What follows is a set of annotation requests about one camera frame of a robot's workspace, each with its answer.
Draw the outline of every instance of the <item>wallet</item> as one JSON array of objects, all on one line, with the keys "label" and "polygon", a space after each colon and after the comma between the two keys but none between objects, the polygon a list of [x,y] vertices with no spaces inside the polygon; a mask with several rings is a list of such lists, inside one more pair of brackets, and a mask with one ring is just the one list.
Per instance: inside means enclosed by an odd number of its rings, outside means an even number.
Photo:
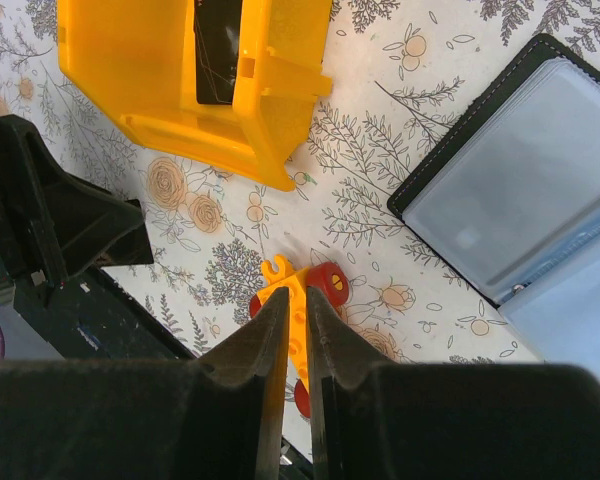
[{"label": "wallet", "polygon": [[534,37],[389,209],[547,361],[600,378],[600,72]]}]

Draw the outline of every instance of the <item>red wheel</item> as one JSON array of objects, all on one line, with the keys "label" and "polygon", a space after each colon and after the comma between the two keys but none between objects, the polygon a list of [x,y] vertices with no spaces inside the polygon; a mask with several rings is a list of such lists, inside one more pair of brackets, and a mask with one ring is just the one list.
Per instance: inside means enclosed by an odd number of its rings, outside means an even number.
[{"label": "red wheel", "polygon": [[255,317],[261,308],[262,304],[260,303],[258,294],[255,294],[253,297],[251,297],[251,300],[249,301],[249,316],[251,318]]},{"label": "red wheel", "polygon": [[349,298],[349,281],[333,262],[313,267],[307,273],[307,286],[322,290],[333,307],[340,307]]},{"label": "red wheel", "polygon": [[311,417],[311,405],[309,403],[309,392],[304,388],[302,380],[298,379],[296,388],[293,389],[293,398],[296,401],[298,411],[307,418]]}]

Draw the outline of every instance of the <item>black leather edge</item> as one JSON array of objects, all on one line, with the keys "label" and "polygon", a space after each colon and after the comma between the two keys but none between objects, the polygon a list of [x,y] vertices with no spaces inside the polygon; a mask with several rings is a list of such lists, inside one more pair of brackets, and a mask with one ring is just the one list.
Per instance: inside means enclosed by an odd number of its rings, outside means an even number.
[{"label": "black leather edge", "polygon": [[600,71],[593,68],[551,35],[540,34],[516,55],[485,92],[476,98],[456,124],[396,190],[387,203],[389,210],[402,220],[402,212],[437,175],[455,153],[484,125],[498,108],[546,60],[564,57],[600,85]]}]

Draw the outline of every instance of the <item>yellow toy piece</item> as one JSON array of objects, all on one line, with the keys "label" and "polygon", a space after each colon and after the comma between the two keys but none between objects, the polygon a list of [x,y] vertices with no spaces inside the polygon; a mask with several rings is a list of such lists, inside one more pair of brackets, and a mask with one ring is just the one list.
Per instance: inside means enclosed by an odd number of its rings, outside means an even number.
[{"label": "yellow toy piece", "polygon": [[331,93],[331,0],[243,0],[231,105],[197,101],[196,2],[58,0],[60,69],[134,143],[293,190],[285,162]]},{"label": "yellow toy piece", "polygon": [[264,305],[278,287],[289,287],[289,357],[308,392],[306,280],[309,267],[295,271],[283,255],[276,255],[274,261],[278,266],[277,272],[268,260],[262,263],[262,275],[268,286],[258,292],[258,298]]}]

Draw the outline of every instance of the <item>floral tablecloth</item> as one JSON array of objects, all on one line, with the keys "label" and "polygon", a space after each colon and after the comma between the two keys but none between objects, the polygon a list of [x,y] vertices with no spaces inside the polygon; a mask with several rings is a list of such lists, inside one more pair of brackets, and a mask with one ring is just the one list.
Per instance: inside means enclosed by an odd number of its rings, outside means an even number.
[{"label": "floral tablecloth", "polygon": [[[67,171],[142,201],[155,264],[109,273],[196,354],[248,321],[260,263],[282,253],[338,262],[343,319],[394,360],[536,359],[385,203],[534,33],[600,69],[600,0],[333,0],[334,90],[289,160],[291,193],[129,142],[58,69],[55,14],[54,0],[0,1],[0,115],[33,121]],[[310,457],[288,375],[284,435]]]}]

